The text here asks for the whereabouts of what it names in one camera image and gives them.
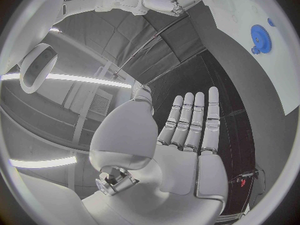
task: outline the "blue gear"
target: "blue gear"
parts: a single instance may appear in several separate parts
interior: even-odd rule
[[[267,30],[261,25],[254,25],[251,27],[251,37],[254,42],[254,47],[252,49],[255,52],[258,50],[264,54],[269,53],[272,50],[272,41]]]

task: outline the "gear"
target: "gear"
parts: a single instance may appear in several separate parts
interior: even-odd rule
[[[259,54],[260,52],[267,54],[272,50],[272,41],[267,30],[261,25],[254,25],[251,27],[251,37],[254,42],[253,51],[257,51],[253,54]]]

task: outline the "ventilation grille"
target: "ventilation grille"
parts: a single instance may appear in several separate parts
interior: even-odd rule
[[[133,99],[137,93],[137,91],[141,88],[142,84],[138,82],[137,80],[134,80],[132,90],[131,90],[131,96],[130,99]]]
[[[93,101],[91,102],[91,105],[89,107],[89,110],[106,116],[108,113],[108,109],[110,106],[111,101],[103,96],[100,96],[99,94],[95,94]]]

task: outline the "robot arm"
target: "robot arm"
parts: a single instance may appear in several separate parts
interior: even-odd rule
[[[108,12],[121,9],[133,15],[145,15],[149,10],[179,16],[201,0],[71,0],[65,1],[54,24],[68,16],[88,11]]]

